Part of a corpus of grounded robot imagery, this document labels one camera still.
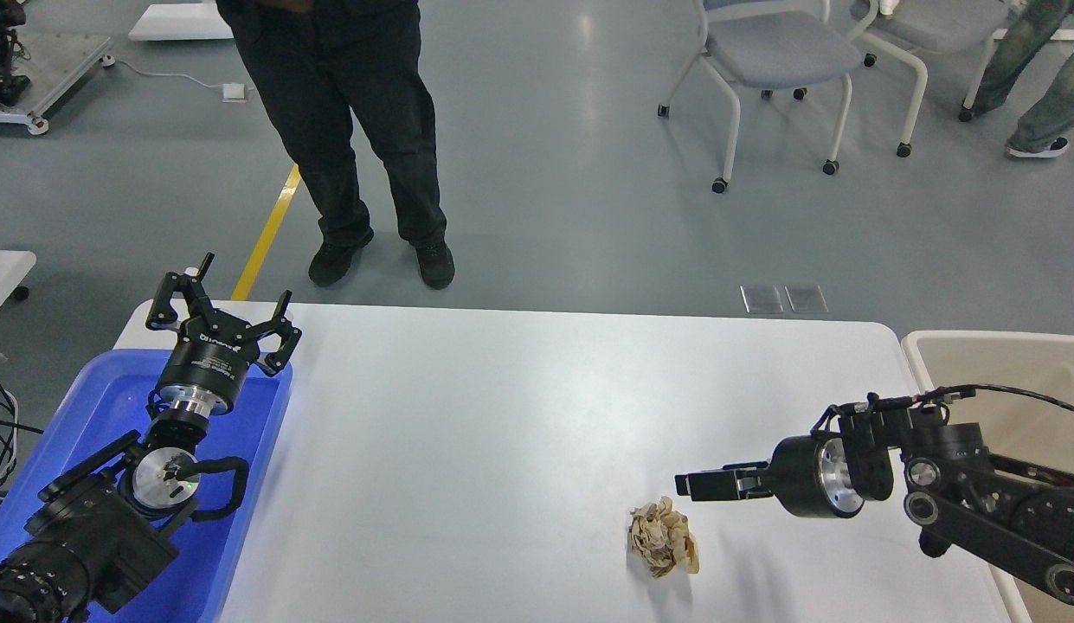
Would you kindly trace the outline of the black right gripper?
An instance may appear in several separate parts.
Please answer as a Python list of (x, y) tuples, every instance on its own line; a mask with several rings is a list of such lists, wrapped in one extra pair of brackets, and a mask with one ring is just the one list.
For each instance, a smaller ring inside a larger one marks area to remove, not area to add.
[(852, 519), (865, 501), (852, 486), (838, 435), (795, 435), (779, 441), (770, 461), (729, 464), (674, 476), (676, 493), (696, 502), (770, 499), (806, 519)]

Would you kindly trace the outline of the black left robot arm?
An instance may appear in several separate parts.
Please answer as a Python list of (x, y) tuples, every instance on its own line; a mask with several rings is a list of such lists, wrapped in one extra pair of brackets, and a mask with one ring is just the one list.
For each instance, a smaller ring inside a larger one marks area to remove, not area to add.
[(217, 415), (235, 409), (251, 368), (287, 368), (302, 331), (287, 316), (292, 294), (253, 324), (213, 305), (195, 273), (169, 272), (146, 316), (176, 344), (150, 391), (144, 434), (128, 431), (39, 491), (28, 541), (0, 561), (0, 622), (85, 622), (91, 604), (116, 613), (179, 556), (171, 537), (185, 522), (231, 517), (247, 496), (243, 457), (200, 459)]

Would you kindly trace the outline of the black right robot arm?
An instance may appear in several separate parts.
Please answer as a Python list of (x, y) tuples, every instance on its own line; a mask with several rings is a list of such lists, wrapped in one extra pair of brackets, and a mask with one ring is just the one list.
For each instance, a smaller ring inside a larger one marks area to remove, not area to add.
[(678, 474), (676, 491), (698, 502), (774, 498), (797, 517), (852, 519), (902, 480), (926, 556), (964, 549), (1074, 606), (1074, 473), (995, 454), (977, 423), (952, 423), (950, 403), (979, 390), (830, 405), (769, 459)]

